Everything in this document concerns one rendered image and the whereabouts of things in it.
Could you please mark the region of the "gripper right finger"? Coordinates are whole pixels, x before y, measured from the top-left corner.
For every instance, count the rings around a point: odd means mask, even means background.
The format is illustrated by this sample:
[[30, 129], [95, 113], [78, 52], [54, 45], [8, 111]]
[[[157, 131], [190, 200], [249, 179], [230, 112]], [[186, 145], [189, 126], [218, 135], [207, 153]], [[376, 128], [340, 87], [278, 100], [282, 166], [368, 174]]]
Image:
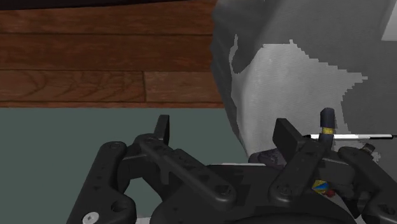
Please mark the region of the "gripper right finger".
[[324, 166], [324, 181], [331, 183], [355, 218], [362, 217], [366, 224], [397, 224], [397, 182], [372, 160], [368, 144], [362, 149], [327, 150], [319, 137], [302, 136], [285, 118], [276, 120], [273, 142], [286, 160], [269, 190], [281, 205], [298, 200]]

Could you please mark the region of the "dark blue bottle yellow band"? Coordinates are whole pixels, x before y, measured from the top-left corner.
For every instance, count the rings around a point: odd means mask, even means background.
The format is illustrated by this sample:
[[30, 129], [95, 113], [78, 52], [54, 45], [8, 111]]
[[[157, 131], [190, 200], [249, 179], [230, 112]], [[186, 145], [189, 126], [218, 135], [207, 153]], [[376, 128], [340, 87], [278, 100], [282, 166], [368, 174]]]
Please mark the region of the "dark blue bottle yellow band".
[[335, 110], [333, 108], [324, 108], [320, 112], [320, 127], [319, 142], [327, 150], [331, 150], [335, 132]]

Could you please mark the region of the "multicoloured puzzle cube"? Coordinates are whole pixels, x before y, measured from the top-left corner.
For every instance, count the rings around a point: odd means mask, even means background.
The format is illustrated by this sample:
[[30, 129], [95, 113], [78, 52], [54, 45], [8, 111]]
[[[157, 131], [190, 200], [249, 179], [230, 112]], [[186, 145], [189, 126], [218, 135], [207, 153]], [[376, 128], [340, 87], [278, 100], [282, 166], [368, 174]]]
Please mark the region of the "multicoloured puzzle cube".
[[312, 185], [312, 189], [319, 194], [326, 194], [328, 189], [329, 189], [329, 184], [327, 181], [323, 181], [323, 180], [315, 180], [313, 185]]

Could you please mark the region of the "white pen black ends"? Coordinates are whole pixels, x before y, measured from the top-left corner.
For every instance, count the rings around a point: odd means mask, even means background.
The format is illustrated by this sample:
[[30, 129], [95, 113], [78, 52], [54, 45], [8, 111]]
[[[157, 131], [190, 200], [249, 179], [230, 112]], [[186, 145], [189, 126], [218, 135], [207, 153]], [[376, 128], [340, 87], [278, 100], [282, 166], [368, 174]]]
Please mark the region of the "white pen black ends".
[[394, 139], [393, 134], [333, 134], [335, 140]]

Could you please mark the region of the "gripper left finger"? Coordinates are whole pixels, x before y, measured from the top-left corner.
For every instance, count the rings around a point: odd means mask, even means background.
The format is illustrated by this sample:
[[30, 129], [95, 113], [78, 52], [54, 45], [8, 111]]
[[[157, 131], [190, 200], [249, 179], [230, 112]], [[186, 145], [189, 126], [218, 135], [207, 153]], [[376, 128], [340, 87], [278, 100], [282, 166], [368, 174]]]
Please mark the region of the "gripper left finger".
[[135, 224], [136, 203], [124, 194], [131, 179], [159, 171], [161, 185], [177, 177], [210, 206], [227, 211], [236, 191], [223, 178], [181, 149], [169, 147], [170, 117], [160, 115], [152, 133], [132, 145], [104, 143], [97, 152], [66, 224]]

